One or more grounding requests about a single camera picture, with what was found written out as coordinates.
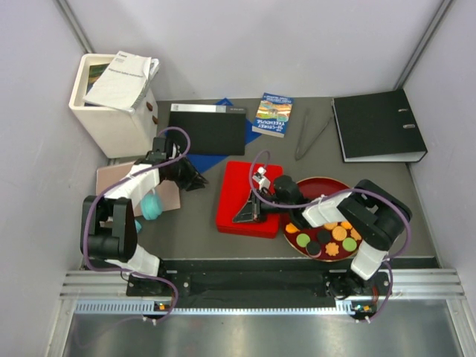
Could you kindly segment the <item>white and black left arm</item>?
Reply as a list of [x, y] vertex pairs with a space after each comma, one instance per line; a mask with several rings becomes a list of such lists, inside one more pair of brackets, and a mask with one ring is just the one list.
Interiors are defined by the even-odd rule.
[[161, 272], [162, 261], [138, 244], [134, 209], [163, 181], [172, 181], [180, 190], [197, 190], [208, 183], [187, 158], [190, 138], [179, 146], [173, 139], [156, 137], [152, 149], [137, 159], [129, 172], [96, 196], [83, 201], [80, 250], [86, 265], [91, 260], [112, 264], [105, 271], [126, 271], [143, 278], [143, 286], [153, 295], [164, 293], [169, 278]]

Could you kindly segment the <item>metal tongs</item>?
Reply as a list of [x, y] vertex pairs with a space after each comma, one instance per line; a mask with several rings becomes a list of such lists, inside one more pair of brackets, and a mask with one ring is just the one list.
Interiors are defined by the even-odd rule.
[[309, 144], [306, 145], [305, 138], [306, 138], [306, 133], [308, 129], [308, 124], [311, 121], [310, 118], [311, 118], [311, 111], [310, 109], [307, 109], [303, 117], [302, 126], [300, 128], [300, 134], [297, 140], [298, 143], [295, 149], [294, 158], [296, 161], [301, 160], [308, 153], [308, 151], [310, 151], [310, 149], [313, 147], [316, 141], [321, 137], [321, 135], [324, 133], [326, 128], [332, 122], [332, 117], [329, 117], [328, 119], [326, 119], [324, 123], [321, 125], [321, 127], [314, 133], [312, 140], [309, 142]]

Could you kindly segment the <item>red cookie box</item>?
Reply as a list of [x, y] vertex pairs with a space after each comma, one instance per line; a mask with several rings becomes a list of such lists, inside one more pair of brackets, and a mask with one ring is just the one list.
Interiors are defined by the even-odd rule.
[[224, 234], [235, 234], [247, 237], [258, 237], [266, 239], [274, 239], [279, 231], [279, 222], [276, 220], [269, 220], [266, 222], [246, 222], [246, 223], [232, 223], [218, 224], [217, 230]]

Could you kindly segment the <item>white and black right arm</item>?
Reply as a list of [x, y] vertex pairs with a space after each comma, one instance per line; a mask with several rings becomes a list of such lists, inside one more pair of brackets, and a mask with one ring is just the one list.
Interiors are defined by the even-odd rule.
[[402, 232], [411, 231], [410, 208], [367, 179], [316, 199], [306, 198], [290, 176], [269, 181], [255, 173], [253, 180], [258, 186], [251, 189], [248, 200], [233, 217], [234, 223], [261, 223], [271, 213], [284, 213], [299, 230], [349, 222], [361, 237], [350, 270], [327, 284], [329, 293], [336, 298], [362, 295], [371, 289], [374, 275], [388, 260], [395, 240]]

